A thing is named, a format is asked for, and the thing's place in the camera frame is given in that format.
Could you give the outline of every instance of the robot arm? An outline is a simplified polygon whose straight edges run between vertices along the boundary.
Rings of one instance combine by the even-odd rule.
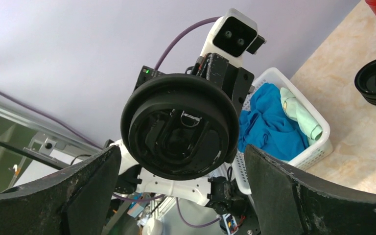
[[[238,127],[237,120],[242,108],[242,101],[248,94],[254,78],[253,74],[241,67],[242,55],[246,51],[254,54],[263,43],[265,43],[265,40],[258,35],[257,24],[237,10],[230,9],[224,17],[219,18],[212,26],[207,35],[200,57],[191,70],[190,76],[192,77],[192,80],[195,80],[196,77],[204,78],[201,80],[208,80],[208,83],[216,84],[218,89],[224,92],[224,96],[229,98],[229,107],[233,110],[234,118],[231,120],[232,123],[228,123],[227,126],[232,125]],[[202,170],[199,167],[194,167],[194,169],[198,169],[201,173],[181,176],[181,178],[178,177],[178,169],[175,170],[176,173],[174,175],[171,173],[162,174],[169,168],[178,166],[179,164],[176,163],[174,159],[171,159],[172,161],[169,160],[173,157],[172,154],[163,153],[166,151],[171,152],[168,148],[168,146],[170,146],[168,142],[170,141],[169,139],[172,139],[172,137],[169,136],[174,130],[169,127],[169,123],[175,124],[175,122],[181,122],[182,125],[175,127],[175,129],[188,127],[184,129],[187,133],[192,129],[197,128],[194,132],[198,132],[199,134],[194,133],[190,136],[193,141],[191,141],[187,149],[191,151],[191,153],[195,151],[198,153],[202,150],[193,150],[189,148],[194,145],[199,145],[199,140],[203,143],[205,142],[205,145],[211,145],[211,143],[214,142],[212,139],[204,137],[206,135],[205,133],[210,129],[210,122],[205,122],[204,119],[206,118],[204,116],[199,117],[198,115],[191,115],[192,113],[195,113],[195,110],[191,109],[189,111],[189,108],[191,107],[187,107],[173,117],[172,115],[175,113],[175,108],[172,107],[172,111],[168,116],[161,118],[155,116],[154,118],[157,118],[157,120],[153,122],[154,124],[152,124],[152,122],[150,124],[143,122],[136,123],[136,120],[141,119],[140,117],[145,111],[142,109],[143,105],[146,106],[146,103],[152,103],[152,100],[157,98],[154,96],[148,96],[146,94],[148,92],[145,92],[144,96],[141,94],[144,90],[148,91],[151,88],[153,89],[154,85],[152,84],[157,80],[163,80],[164,77],[166,77],[164,73],[144,66],[136,83],[135,91],[123,111],[121,131],[124,139],[113,143],[118,145],[122,152],[122,164],[119,171],[116,192],[124,194],[133,192],[154,192],[184,198],[201,206],[212,207],[220,214],[227,213],[232,198],[226,190],[232,188],[231,182],[225,179],[225,177],[209,178],[207,174],[211,170],[219,167],[222,164],[221,161],[219,164],[215,164],[218,161],[211,160],[210,164],[212,167],[206,166],[208,168],[204,167],[205,170]],[[167,102],[170,99],[171,96],[163,98],[161,102]],[[180,105],[178,102],[182,101],[175,101],[175,107]],[[155,107],[152,105],[145,109],[155,110]],[[148,134],[144,133],[145,129],[153,130],[157,128],[164,119],[165,124],[163,124],[162,128],[156,131],[156,133],[154,133],[154,131]],[[136,130],[132,132],[131,129],[133,126],[143,125],[145,126],[144,130]],[[233,135],[229,135],[229,144],[234,147],[225,151],[226,154],[223,160],[227,163],[231,163],[234,159],[238,138],[238,129],[237,131],[229,131],[233,132]],[[138,148],[138,145],[133,144],[133,141],[131,142],[130,140],[138,140],[141,135],[143,135],[143,137]],[[152,143],[153,147],[147,147],[147,149],[140,150],[140,146],[145,147],[145,145],[149,145],[148,143]],[[155,154],[151,154],[146,155],[144,159],[143,156],[147,152],[154,152],[155,154],[162,156],[157,157]],[[221,157],[222,152],[224,151],[220,149],[215,159]],[[192,155],[190,157],[194,162],[196,161],[196,156],[192,157]],[[153,165],[151,162],[159,162],[159,164]]]

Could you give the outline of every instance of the perforated basket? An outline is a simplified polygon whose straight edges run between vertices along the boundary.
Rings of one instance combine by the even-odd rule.
[[[260,77],[253,81],[255,90],[245,99],[243,110],[250,110],[250,97],[264,84],[272,83],[279,89],[281,87],[288,88],[296,98],[305,106],[305,108],[312,114],[322,127],[322,136],[317,142],[305,149],[298,156],[293,158],[288,163],[299,169],[306,170],[319,160],[329,155],[332,151],[332,144],[329,141],[330,127],[322,115],[313,107],[313,105],[304,97],[304,95],[287,79],[277,68],[270,68],[266,70]],[[243,153],[237,152],[234,162],[232,164],[233,174],[237,180],[240,191],[246,195],[250,195],[250,185],[247,178],[246,165],[244,163]]]

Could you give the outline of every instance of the marble tabletop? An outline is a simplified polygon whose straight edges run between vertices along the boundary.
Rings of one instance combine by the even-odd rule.
[[[292,77],[330,124],[333,153],[308,172],[376,193],[376,106],[354,86],[356,73],[376,59],[376,16],[362,0]]]

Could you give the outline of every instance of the white wall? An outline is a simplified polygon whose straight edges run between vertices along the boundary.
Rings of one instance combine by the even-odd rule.
[[[244,67],[258,76],[274,66],[291,77],[358,2],[0,0],[0,90],[102,145],[120,139],[121,111],[142,65],[153,67],[192,23],[237,8],[267,39],[257,55],[246,56]],[[210,27],[184,38],[161,70],[183,72],[191,66]]]

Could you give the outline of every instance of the purple cable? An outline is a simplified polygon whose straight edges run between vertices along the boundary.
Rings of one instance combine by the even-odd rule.
[[[127,198],[127,197],[122,197],[122,196],[119,196],[115,193],[113,193],[113,196],[117,199],[120,199],[122,201],[127,201],[127,202],[149,202],[149,201],[153,201],[153,200],[159,199],[161,197],[164,197],[165,195],[161,194],[161,195],[156,196],[156,197],[144,198],[144,199],[132,199],[132,198]]]
[[[161,57],[159,58],[158,62],[156,63],[155,65],[155,70],[158,70],[159,69],[159,66],[161,66],[162,62],[164,61],[165,57],[169,54],[169,52],[172,50],[172,48],[179,42],[179,40],[181,40],[185,35],[187,35],[189,32],[193,31],[194,29],[200,27],[200,26],[203,26],[205,24],[209,24],[209,23],[213,23],[213,22],[216,22],[218,20],[218,18],[220,17],[212,17],[212,18],[208,18],[208,19],[205,19],[205,20],[202,20],[200,22],[197,22],[193,25],[191,25],[190,27],[188,27],[187,29],[185,29],[184,31],[182,31],[175,39],[174,41],[171,42],[171,44],[169,44],[169,46],[166,48],[166,50],[163,52],[163,54],[161,55]]]
[[[46,118],[48,118],[48,119],[50,119],[50,120],[52,120],[52,121],[54,121],[54,122],[60,124],[61,126],[63,126],[64,128],[66,128],[67,130],[69,130],[70,132],[72,132],[73,134],[75,134],[76,136],[82,138],[82,139],[83,139],[84,141],[86,141],[88,144],[90,144],[90,145],[92,145],[92,146],[94,146],[94,147],[96,147],[96,148],[101,149],[100,146],[98,146],[98,145],[95,144],[93,141],[89,140],[88,138],[86,138],[85,136],[83,136],[82,134],[80,134],[78,131],[74,130],[72,127],[69,127],[67,124],[65,124],[65,123],[62,122],[61,120],[59,120],[59,119],[57,119],[57,118],[55,118],[55,117],[53,117],[53,116],[51,116],[51,115],[49,115],[49,114],[46,114],[46,113],[44,113],[44,112],[42,112],[42,111],[40,111],[40,110],[37,110],[37,109],[35,109],[34,107],[31,107],[31,106],[29,106],[29,105],[23,103],[22,101],[17,100],[16,98],[14,98],[14,97],[12,97],[12,96],[10,96],[10,95],[8,95],[8,94],[5,94],[5,93],[3,93],[3,92],[1,92],[1,91],[0,91],[0,96],[4,97],[4,98],[6,98],[6,99],[9,99],[10,101],[12,101],[12,102],[14,102],[14,103],[16,103],[16,104],[18,104],[18,105],[20,105],[20,106],[22,106],[22,107],[28,109],[28,110],[31,110],[31,111],[33,111],[33,112],[39,114],[39,115],[42,115],[42,116],[44,116],[44,117],[46,117]]]
[[[178,199],[177,197],[176,197],[176,206],[177,206],[177,208],[178,208],[178,214],[179,214],[179,217],[182,219],[182,221],[183,221],[187,226],[189,226],[189,227],[191,227],[191,228],[200,229],[200,228],[204,228],[204,227],[210,226],[211,224],[220,221],[220,218],[217,218],[217,219],[215,219],[215,220],[213,220],[213,221],[211,221],[211,222],[208,222],[208,223],[206,223],[206,224],[202,224],[202,225],[193,225],[193,224],[190,224],[190,223],[188,223],[188,222],[184,219],[184,217],[182,216],[181,208],[179,207],[179,199]]]

